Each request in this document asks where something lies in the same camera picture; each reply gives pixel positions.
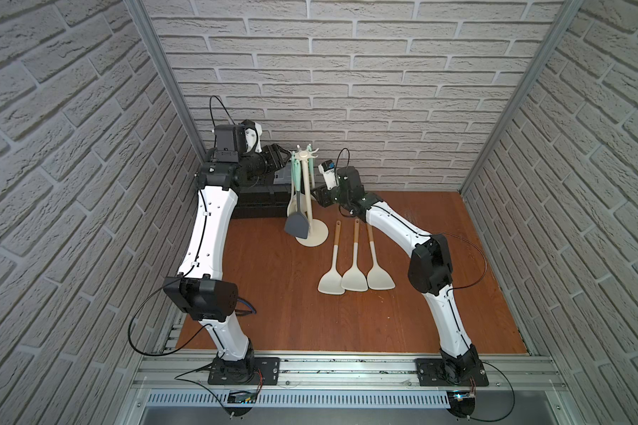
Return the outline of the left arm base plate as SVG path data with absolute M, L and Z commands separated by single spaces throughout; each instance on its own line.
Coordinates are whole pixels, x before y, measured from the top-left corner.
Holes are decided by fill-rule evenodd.
M 210 385 L 277 385 L 280 368 L 278 357 L 255 357 L 240 361 L 215 359 L 207 382 Z

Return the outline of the cream spatula mint handle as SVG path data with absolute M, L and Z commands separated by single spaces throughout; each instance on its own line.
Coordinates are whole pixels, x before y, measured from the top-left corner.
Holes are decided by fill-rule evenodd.
M 311 143 L 307 146 L 306 151 L 308 152 L 308 179 L 310 182 L 310 189 L 315 189 L 315 149 L 312 147 Z

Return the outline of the cream spatula wooden handle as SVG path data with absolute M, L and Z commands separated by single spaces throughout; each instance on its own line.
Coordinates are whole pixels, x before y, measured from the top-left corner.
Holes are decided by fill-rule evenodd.
M 331 268 L 319 281 L 318 290 L 325 295 L 340 296 L 345 293 L 341 286 L 342 275 L 338 272 L 338 250 L 340 249 L 341 221 L 336 221 L 332 247 Z
M 377 251 L 372 226 L 367 223 L 367 232 L 370 243 L 370 253 L 372 267 L 367 274 L 367 284 L 370 290 L 393 290 L 395 282 L 393 278 L 384 270 L 377 261 Z
M 358 267 L 360 224 L 361 221 L 356 219 L 354 222 L 352 265 L 347 269 L 347 272 L 343 274 L 340 282 L 342 289 L 346 291 L 365 292 L 369 288 L 366 276 Z

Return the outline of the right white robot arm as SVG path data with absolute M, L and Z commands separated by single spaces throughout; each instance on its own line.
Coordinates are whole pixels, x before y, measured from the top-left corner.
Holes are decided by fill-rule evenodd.
M 445 379 L 459 384 L 481 369 L 476 347 L 464 329 L 453 293 L 453 265 L 448 240 L 430 234 L 395 212 L 380 196 L 364 189 L 359 172 L 352 166 L 338 168 L 326 160 L 318 166 L 324 184 L 313 194 L 319 205 L 338 205 L 352 217 L 381 230 L 409 255 L 408 278 L 422 293 L 431 309 L 440 335 Z

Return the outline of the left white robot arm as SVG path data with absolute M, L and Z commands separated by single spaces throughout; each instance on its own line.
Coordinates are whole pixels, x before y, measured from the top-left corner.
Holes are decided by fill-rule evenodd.
M 230 380 L 253 375 L 254 350 L 239 325 L 239 290 L 223 281 L 223 253 L 230 219 L 243 186 L 285 167 L 290 152 L 276 144 L 262 146 L 260 124 L 244 120 L 217 125 L 216 144 L 196 173 L 198 211 L 184 261 L 169 276 L 164 292 L 178 308 L 198 322 L 217 349 L 214 366 Z

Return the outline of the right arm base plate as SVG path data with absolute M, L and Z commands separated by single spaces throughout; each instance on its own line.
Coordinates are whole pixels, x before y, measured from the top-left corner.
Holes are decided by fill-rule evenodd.
M 415 359 L 416 376 L 422 387 L 487 387 L 489 380 L 484 365 L 474 361 L 452 361 L 451 359 Z

